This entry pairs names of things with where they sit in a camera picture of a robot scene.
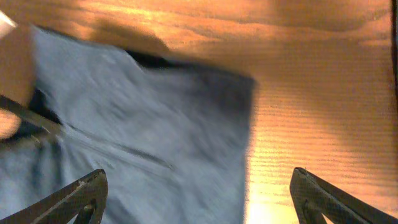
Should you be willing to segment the dark navy shorts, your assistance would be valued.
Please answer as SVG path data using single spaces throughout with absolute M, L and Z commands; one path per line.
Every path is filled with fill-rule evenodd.
M 29 108 L 61 127 L 53 142 L 1 154 L 1 216 L 96 169 L 103 223 L 242 223 L 254 80 L 33 28 Z

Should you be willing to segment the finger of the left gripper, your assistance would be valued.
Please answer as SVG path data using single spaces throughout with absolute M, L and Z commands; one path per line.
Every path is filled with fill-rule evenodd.
M 61 126 L 43 116 L 26 109 L 19 103 L 10 98 L 1 95 L 1 108 L 11 113 L 14 113 L 19 118 L 32 123 L 33 125 L 40 126 L 49 135 L 58 135 L 61 131 Z

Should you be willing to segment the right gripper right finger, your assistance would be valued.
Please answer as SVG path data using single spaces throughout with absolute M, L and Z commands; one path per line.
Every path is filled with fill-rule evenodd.
M 394 223 L 397 218 L 353 197 L 301 167 L 296 167 L 290 181 L 290 194 L 300 224 Z

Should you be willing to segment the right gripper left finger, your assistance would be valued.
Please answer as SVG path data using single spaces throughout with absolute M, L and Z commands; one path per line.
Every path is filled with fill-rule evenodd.
M 106 207 L 108 181 L 103 169 L 74 181 L 43 200 L 1 220 L 1 224 L 100 224 Z

